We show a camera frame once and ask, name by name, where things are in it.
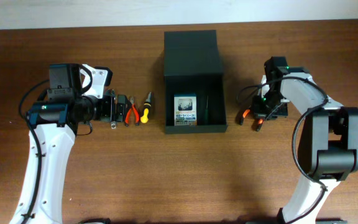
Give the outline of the small red-handled pliers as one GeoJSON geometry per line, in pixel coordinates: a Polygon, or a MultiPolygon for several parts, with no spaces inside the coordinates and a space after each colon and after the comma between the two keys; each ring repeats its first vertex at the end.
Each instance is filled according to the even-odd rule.
{"type": "Polygon", "coordinates": [[[130,96],[129,99],[127,100],[127,113],[126,113],[125,120],[124,120],[125,127],[129,126],[129,120],[130,120],[131,114],[133,114],[135,116],[135,125],[138,126],[140,124],[140,116],[139,116],[139,112],[135,106],[135,101],[134,101],[133,96],[130,96]]]}

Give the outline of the orange black needle-nose pliers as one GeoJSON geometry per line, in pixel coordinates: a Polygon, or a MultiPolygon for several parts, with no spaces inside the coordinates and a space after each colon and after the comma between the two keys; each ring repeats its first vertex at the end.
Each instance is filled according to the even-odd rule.
{"type": "MultiPolygon", "coordinates": [[[[243,125],[246,116],[247,116],[250,112],[251,112],[250,109],[246,109],[246,110],[242,113],[241,117],[239,118],[239,125],[243,125]]],[[[264,123],[264,119],[263,119],[263,118],[256,118],[256,120],[257,120],[257,126],[256,126],[256,128],[255,128],[255,131],[259,132],[259,131],[261,130],[261,128],[262,128],[263,123],[264,123]]]]}

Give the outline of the yellow black screwdriver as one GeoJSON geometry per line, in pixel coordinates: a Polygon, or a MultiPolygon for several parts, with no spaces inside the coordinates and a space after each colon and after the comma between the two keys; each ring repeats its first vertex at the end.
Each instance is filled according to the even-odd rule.
{"type": "Polygon", "coordinates": [[[152,109],[152,92],[149,92],[147,98],[144,101],[144,105],[142,107],[142,116],[140,117],[140,122],[145,124],[150,119],[152,109]]]}

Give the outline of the green handled screwdriver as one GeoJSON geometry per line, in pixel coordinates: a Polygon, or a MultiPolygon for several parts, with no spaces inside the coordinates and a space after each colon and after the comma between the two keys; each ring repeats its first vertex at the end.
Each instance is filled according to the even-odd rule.
{"type": "Polygon", "coordinates": [[[204,109],[204,125],[208,125],[209,124],[209,96],[207,95],[206,97],[206,106],[204,109]]]}

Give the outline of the blue precision screwdriver set box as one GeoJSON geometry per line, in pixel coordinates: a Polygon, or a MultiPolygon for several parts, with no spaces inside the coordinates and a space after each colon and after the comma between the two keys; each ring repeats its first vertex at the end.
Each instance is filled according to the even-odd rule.
{"type": "Polygon", "coordinates": [[[174,95],[174,125],[197,125],[197,99],[195,93],[174,95]]]}

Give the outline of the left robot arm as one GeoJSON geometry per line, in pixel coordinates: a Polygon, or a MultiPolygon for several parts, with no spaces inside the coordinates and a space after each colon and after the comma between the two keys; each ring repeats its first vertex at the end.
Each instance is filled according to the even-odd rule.
{"type": "Polygon", "coordinates": [[[21,113],[29,129],[29,158],[11,223],[61,223],[68,158],[81,124],[116,127],[116,96],[107,67],[61,63],[49,66],[49,86],[21,113]]]}

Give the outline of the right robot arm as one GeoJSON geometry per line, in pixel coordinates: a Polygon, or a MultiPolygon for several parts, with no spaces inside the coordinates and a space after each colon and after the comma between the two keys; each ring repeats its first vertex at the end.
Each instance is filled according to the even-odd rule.
{"type": "Polygon", "coordinates": [[[250,110],[262,123],[288,114],[292,103],[301,114],[291,137],[291,153],[301,176],[277,223],[316,223],[329,194],[358,171],[358,108],[333,100],[303,67],[271,57],[257,85],[250,110]]]}

